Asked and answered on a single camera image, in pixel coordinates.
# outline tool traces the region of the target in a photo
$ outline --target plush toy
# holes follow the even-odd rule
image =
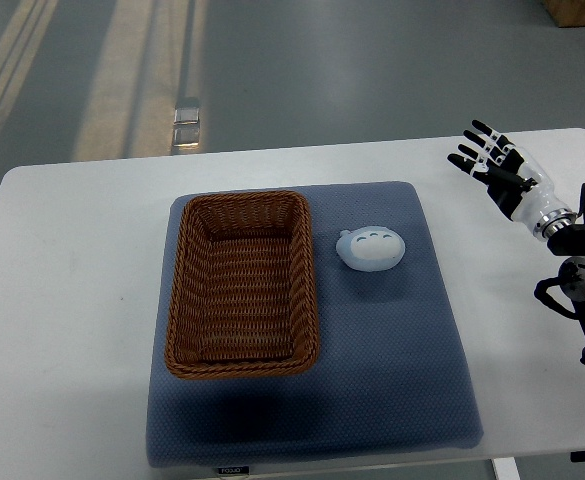
[[[345,264],[362,272],[378,272],[394,267],[403,258],[405,242],[385,227],[343,230],[336,251]]]

